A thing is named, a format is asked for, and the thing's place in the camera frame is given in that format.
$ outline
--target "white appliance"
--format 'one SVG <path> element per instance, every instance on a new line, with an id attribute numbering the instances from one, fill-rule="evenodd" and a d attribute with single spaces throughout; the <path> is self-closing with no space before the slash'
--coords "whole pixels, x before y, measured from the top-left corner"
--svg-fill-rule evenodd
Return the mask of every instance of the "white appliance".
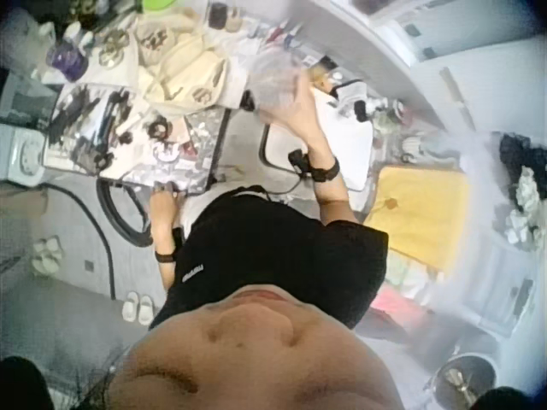
<path id="1" fill-rule="evenodd" d="M 40 131 L 0 124 L 0 179 L 28 187 L 40 184 L 44 145 Z"/>

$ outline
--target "hand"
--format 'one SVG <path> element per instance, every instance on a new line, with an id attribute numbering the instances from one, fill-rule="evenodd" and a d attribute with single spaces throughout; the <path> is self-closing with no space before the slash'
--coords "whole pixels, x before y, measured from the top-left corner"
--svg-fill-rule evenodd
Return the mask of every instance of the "hand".
<path id="1" fill-rule="evenodd" d="M 157 240 L 171 231 L 180 210 L 179 195 L 172 191 L 156 191 L 150 198 L 150 221 L 152 237 Z"/>
<path id="2" fill-rule="evenodd" d="M 295 102 L 287 108 L 261 111 L 262 119 L 268 124 L 274 123 L 288 128 L 308 146 L 313 145 L 318 139 L 322 140 L 324 134 L 317 119 L 312 87 L 308 73 L 302 71 L 298 78 Z"/>

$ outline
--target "black t-shirt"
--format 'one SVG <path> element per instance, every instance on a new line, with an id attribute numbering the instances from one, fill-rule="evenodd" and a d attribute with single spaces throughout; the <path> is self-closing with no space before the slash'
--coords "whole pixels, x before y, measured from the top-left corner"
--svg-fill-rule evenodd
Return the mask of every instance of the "black t-shirt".
<path id="1" fill-rule="evenodd" d="M 282 203 L 225 194 L 178 251 L 174 286 L 152 326 L 273 284 L 353 329 L 385 278 L 388 236 L 347 221 L 324 226 Z"/>

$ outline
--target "yellow towel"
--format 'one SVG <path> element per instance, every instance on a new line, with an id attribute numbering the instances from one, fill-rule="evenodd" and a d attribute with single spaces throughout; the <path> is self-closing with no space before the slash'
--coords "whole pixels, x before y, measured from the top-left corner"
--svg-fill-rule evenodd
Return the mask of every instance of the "yellow towel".
<path id="1" fill-rule="evenodd" d="M 390 248 L 450 274 L 468 212 L 465 174 L 385 167 L 364 225 L 390 236 Z"/>

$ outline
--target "lips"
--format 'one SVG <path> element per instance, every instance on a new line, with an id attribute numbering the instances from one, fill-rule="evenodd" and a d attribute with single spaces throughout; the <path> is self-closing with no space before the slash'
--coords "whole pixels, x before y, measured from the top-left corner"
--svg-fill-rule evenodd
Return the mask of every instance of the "lips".
<path id="1" fill-rule="evenodd" d="M 277 293 L 270 292 L 269 290 L 248 290 L 237 294 L 233 299 L 243 299 L 245 297 L 261 297 L 262 299 L 269 299 L 270 301 L 287 302 L 284 297 L 279 296 Z"/>

